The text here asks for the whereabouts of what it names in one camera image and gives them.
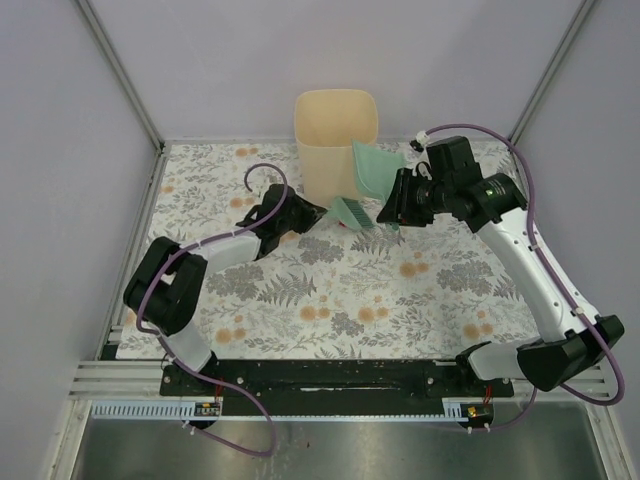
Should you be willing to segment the green hand brush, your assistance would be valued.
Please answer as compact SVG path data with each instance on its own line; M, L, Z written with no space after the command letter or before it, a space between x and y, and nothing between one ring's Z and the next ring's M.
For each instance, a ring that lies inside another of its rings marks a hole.
M353 199L335 197L326 213L327 218L343 221L352 231L371 229L374 224L360 203Z

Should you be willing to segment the green dustpan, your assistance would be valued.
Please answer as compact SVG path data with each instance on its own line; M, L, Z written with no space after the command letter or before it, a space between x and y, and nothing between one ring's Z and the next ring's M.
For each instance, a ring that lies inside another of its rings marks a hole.
M352 141L354 185L360 199L373 199L385 205L398 170L406 166L405 157L376 146Z

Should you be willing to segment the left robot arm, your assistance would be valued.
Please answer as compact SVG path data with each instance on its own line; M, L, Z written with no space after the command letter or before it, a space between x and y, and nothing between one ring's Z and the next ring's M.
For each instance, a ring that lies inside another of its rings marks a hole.
M205 276L264 258L289 233L309 231L327 213L283 184L271 185L237 228L189 246L158 237L148 247L123 294L145 333L183 369L182 383L205 395L217 382L215 354L193 317Z

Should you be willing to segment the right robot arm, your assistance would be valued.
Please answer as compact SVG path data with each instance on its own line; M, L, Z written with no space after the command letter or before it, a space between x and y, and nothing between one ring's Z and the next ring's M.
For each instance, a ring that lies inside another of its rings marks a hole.
M535 339L484 343L460 354L457 388L480 394L491 380L524 379L541 391L568 380L610 354L625 329L615 315L603 316L568 279L545 243L515 181L504 173L483 174L467 138L454 136L426 148L415 168L400 168L378 214L383 224L425 227L450 214L489 247L523 296L537 326Z

